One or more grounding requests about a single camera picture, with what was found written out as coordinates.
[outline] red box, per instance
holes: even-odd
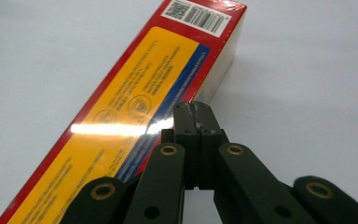
[[[126,181],[172,126],[172,107],[208,103],[235,53],[246,6],[166,0],[0,217],[57,223],[92,179]]]

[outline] yellow label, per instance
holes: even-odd
[[[152,28],[9,223],[58,223],[85,184],[114,176],[198,45]]]

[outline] screw hole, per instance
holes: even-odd
[[[162,147],[159,152],[161,152],[161,154],[163,155],[171,156],[176,154],[178,152],[178,149],[176,147]]]
[[[229,146],[227,148],[227,152],[229,152],[232,155],[239,156],[245,152],[245,150],[242,147],[237,146]]]
[[[275,212],[280,215],[281,217],[291,217],[292,216],[292,212],[284,207],[284,206],[281,206],[281,205],[278,205],[275,207]]]
[[[159,216],[159,209],[157,207],[151,206],[151,207],[146,208],[145,217],[147,217],[149,219],[155,219],[158,216]]]
[[[115,194],[116,188],[111,183],[103,183],[95,186],[91,191],[91,198],[97,201],[105,200]]]
[[[326,185],[319,182],[309,182],[306,186],[309,193],[321,199],[333,198],[333,191]]]

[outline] white label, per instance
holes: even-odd
[[[172,0],[161,16],[220,37],[231,16],[186,0]]]

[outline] white table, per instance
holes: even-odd
[[[160,1],[0,0],[0,215]],[[358,201],[358,1],[241,1],[237,55],[211,106],[282,182]],[[184,223],[221,223],[211,192]]]

